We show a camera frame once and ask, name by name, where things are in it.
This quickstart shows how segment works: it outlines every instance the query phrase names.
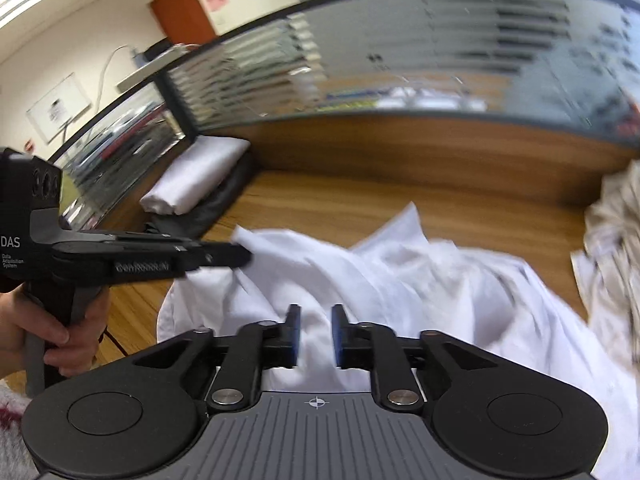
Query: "glass partition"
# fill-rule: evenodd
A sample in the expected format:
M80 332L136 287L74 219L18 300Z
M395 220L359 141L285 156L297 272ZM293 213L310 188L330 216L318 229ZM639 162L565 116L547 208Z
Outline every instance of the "glass partition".
M66 221L73 229L95 227L183 137L153 84L108 110L57 162Z
M638 9L629 0L313 0L169 74L200 132L437 112L636 144Z

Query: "white cable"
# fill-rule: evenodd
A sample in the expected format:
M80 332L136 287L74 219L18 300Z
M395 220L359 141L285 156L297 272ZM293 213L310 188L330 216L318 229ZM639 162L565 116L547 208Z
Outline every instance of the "white cable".
M109 64L111 63L111 60L113 59L113 56L115 56L116 52L123 48L131 48L131 47L130 45L121 45L117 49L115 49L113 52L111 52L111 54L109 54L109 59L107 59L107 63L105 63L104 68L102 69L102 72L100 72L100 81L98 82L98 97L95 100L94 115L100 111L100 101L102 101L102 92L104 91L104 76L107 73Z

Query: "camera lens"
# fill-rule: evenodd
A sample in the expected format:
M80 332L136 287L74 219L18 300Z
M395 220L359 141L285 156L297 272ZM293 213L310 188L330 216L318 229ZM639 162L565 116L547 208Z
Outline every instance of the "camera lens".
M33 171L33 185L31 187L31 193L34 196L38 196L40 193L40 172L38 170Z
M51 177L49 176L49 172L44 174L44 178L42 179L42 197L48 198L49 193L51 193Z

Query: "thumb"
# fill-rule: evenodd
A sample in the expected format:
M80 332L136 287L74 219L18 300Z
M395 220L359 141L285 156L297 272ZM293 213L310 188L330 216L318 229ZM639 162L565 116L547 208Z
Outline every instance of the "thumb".
M16 291L6 310L6 319L37 337L56 345L69 341L68 330L49 312Z

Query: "fuzzy gray sleeve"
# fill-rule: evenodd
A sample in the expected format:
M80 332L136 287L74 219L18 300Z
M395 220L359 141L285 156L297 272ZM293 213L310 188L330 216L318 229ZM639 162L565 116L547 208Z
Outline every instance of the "fuzzy gray sleeve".
M28 399L14 394L3 381L0 381L0 478L2 480L34 480L38 477L38 471L20 434L20 419L28 403Z

